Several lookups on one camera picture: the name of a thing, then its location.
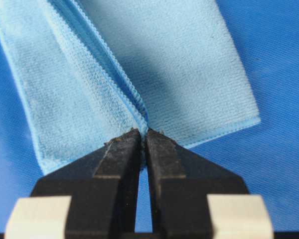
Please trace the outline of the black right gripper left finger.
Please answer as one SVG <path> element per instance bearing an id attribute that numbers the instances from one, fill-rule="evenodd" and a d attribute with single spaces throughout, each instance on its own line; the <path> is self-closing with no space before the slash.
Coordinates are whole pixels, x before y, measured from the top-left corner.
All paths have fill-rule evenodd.
<path id="1" fill-rule="evenodd" d="M 111 139 L 76 161 L 40 178 L 17 200 L 7 239 L 116 239 L 135 226 L 141 136 Z"/>

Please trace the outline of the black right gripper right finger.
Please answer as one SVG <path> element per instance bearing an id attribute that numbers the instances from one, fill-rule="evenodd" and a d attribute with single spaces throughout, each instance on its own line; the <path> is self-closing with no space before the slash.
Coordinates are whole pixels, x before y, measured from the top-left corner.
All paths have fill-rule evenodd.
<path id="1" fill-rule="evenodd" d="M 264 201 L 241 176 L 154 130 L 146 136 L 153 231 L 164 239 L 271 239 Z"/>

